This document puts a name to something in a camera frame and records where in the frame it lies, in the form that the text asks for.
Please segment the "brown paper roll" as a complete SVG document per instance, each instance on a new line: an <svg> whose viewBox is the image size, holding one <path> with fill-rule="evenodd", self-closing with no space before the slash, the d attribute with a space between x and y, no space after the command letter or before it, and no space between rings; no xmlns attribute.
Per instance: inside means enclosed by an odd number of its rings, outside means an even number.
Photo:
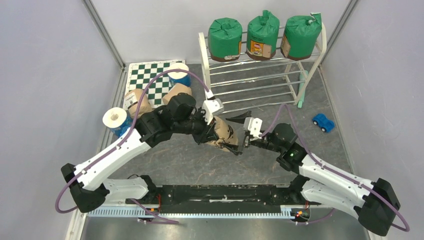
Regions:
<svg viewBox="0 0 424 240"><path fill-rule="evenodd" d="M238 137L234 129L228 125L223 119L215 116L214 117L214 131L218 136L218 140L211 140L206 142L207 145L218 148L224 152L230 152L227 148L223 147L222 144L238 145Z"/></svg>

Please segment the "brown roll with cartoon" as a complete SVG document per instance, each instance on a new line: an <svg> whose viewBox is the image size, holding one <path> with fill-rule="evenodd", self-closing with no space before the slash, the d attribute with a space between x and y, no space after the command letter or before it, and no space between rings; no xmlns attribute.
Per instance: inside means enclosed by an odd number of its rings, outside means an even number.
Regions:
<svg viewBox="0 0 424 240"><path fill-rule="evenodd" d="M162 97L162 102L167 105L171 98L177 96L180 93L192 95L192 89L184 84L176 83L169 91Z"/></svg>

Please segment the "green paper roll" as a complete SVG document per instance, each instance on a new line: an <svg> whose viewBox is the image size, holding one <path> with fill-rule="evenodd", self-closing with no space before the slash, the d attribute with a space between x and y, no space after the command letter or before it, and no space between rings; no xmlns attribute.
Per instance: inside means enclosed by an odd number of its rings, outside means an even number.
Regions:
<svg viewBox="0 0 424 240"><path fill-rule="evenodd" d="M247 25L246 54L257 61L270 60L276 54L280 20L269 10Z"/></svg>

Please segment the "green brown roll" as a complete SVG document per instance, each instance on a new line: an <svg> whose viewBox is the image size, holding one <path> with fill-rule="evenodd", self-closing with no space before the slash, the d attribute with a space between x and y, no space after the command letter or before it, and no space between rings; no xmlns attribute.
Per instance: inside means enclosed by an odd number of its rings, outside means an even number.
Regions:
<svg viewBox="0 0 424 240"><path fill-rule="evenodd" d="M315 43L322 31L320 12L295 15L287 19L280 50L291 60L304 60L312 55Z"/></svg>

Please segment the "brown roll with label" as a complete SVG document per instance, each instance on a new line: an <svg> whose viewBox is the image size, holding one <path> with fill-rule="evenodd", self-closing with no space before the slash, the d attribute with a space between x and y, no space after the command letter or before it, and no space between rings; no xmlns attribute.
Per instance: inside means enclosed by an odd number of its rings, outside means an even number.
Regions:
<svg viewBox="0 0 424 240"><path fill-rule="evenodd" d="M130 92L128 92L124 98L123 98L123 108L125 110L128 111L130 117L132 119L134 119L135 117L135 113L136 113L136 109L139 103L139 99L141 98L143 93L143 90L140 88L136 88L134 90L131 90ZM144 113L149 113L152 112L152 106L148 100L148 95L145 94L142 101L141 101L141 105L139 108L139 112L137 115L137 119L141 117L141 115L143 115Z"/></svg>

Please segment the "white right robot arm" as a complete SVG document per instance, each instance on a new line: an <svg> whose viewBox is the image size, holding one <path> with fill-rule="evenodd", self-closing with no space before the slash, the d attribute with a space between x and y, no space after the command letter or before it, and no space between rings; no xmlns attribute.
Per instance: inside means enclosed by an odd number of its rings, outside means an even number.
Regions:
<svg viewBox="0 0 424 240"><path fill-rule="evenodd" d="M293 203L315 202L342 211L382 237L394 226L401 205L387 180L362 178L322 160L297 143L299 136L288 123L279 123L267 132L262 130L263 121L252 117L250 111L228 120L243 124L244 147L279 153L276 158L279 165L297 174L288 191Z"/></svg>

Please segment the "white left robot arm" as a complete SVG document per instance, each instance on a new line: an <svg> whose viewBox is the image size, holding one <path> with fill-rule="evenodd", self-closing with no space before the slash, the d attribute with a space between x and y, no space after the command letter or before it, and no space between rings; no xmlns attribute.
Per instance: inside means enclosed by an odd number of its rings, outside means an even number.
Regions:
<svg viewBox="0 0 424 240"><path fill-rule="evenodd" d="M197 144L210 144L239 155L238 141L233 129L214 116L223 108L219 99L206 100L196 107L196 100L187 93L178 93L168 104L141 115L134 128L94 157L78 165L70 163L61 168L66 187L82 213L91 212L106 201L126 199L153 203L157 190L148 176L112 180L109 176L138 155L142 155L173 134L191 135Z"/></svg>

